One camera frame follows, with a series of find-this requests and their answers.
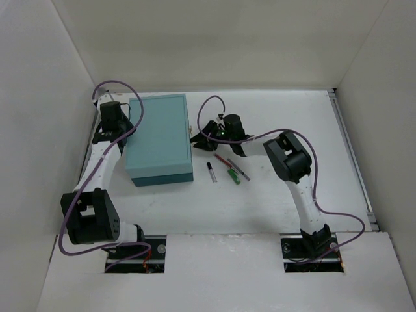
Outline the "teal makeup organizer box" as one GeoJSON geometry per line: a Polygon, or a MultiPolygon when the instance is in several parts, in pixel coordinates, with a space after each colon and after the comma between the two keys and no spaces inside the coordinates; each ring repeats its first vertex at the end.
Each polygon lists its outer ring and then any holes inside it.
{"type": "Polygon", "coordinates": [[[131,98],[131,122],[144,117],[127,139],[125,171],[137,187],[194,181],[186,95],[131,98]]]}

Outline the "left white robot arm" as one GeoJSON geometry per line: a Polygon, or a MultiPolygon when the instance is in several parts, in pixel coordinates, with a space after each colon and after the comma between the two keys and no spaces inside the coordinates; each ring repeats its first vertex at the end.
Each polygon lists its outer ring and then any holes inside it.
{"type": "Polygon", "coordinates": [[[62,195],[60,204],[72,244],[105,243],[110,248],[123,245],[131,259],[139,259],[146,251],[143,230],[120,220],[108,193],[127,138],[135,132],[123,110],[126,106],[118,101],[97,105],[101,119],[92,138],[86,169],[74,191],[62,195]]]}

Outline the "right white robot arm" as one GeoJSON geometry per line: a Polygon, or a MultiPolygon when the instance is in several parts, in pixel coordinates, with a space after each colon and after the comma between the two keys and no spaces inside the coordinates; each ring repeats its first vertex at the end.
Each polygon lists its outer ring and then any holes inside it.
{"type": "Polygon", "coordinates": [[[288,186],[298,216],[302,251],[308,257],[319,257],[331,244],[332,234],[313,199],[311,184],[312,158],[299,141],[301,134],[282,130],[279,135],[250,136],[243,129],[240,116],[220,115],[211,120],[190,143],[204,151],[215,151],[221,144],[231,147],[240,157],[268,157],[277,176],[288,186]]]}

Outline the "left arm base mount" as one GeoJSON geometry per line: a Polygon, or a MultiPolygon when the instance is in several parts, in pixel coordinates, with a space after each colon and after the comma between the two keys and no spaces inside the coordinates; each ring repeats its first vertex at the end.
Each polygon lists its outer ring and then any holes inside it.
{"type": "Polygon", "coordinates": [[[104,249],[107,253],[104,273],[162,274],[165,270],[166,236],[145,238],[147,246],[117,246],[104,249]]]}

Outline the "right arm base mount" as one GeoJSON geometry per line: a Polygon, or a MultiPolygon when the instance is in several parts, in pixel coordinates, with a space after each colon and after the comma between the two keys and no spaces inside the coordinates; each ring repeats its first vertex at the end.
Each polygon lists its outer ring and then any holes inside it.
{"type": "Polygon", "coordinates": [[[318,259],[318,256],[336,246],[337,243],[337,238],[333,235],[323,251],[319,251],[317,255],[312,255],[304,246],[301,236],[283,236],[281,238],[281,249],[284,271],[286,273],[343,273],[344,267],[339,250],[332,251],[318,259]]]}

